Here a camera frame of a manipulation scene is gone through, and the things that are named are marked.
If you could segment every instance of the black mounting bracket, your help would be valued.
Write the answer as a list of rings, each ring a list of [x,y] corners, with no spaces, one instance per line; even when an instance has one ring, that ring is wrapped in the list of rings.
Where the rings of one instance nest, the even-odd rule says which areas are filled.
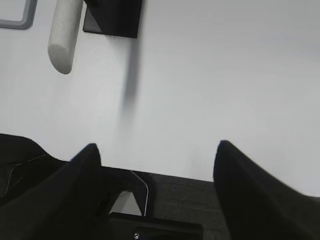
[[[131,192],[143,217],[151,218],[154,213],[156,185],[148,173],[102,167],[97,173],[106,184],[106,198],[101,202],[98,215],[109,214],[118,196],[123,192]]]
[[[84,0],[83,31],[137,38],[143,0]]]

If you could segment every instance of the black wall mount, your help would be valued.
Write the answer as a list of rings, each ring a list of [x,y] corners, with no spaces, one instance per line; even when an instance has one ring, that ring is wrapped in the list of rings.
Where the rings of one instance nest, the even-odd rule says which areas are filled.
[[[137,38],[143,0],[84,0],[83,31]]]

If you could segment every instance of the white object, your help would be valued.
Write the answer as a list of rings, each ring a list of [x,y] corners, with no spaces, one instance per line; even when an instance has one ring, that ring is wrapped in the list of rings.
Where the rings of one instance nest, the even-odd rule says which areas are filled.
[[[58,0],[51,25],[48,55],[62,74],[72,70],[83,0]]]
[[[120,193],[109,214],[110,213],[121,213],[137,216],[142,215],[134,194],[128,191],[123,191]]]
[[[45,51],[55,2],[38,1],[32,28],[0,30],[0,133],[58,159],[97,143],[104,166],[208,181],[227,139],[320,197],[319,9],[319,0],[147,0],[125,115],[131,39],[80,31],[62,75]]]

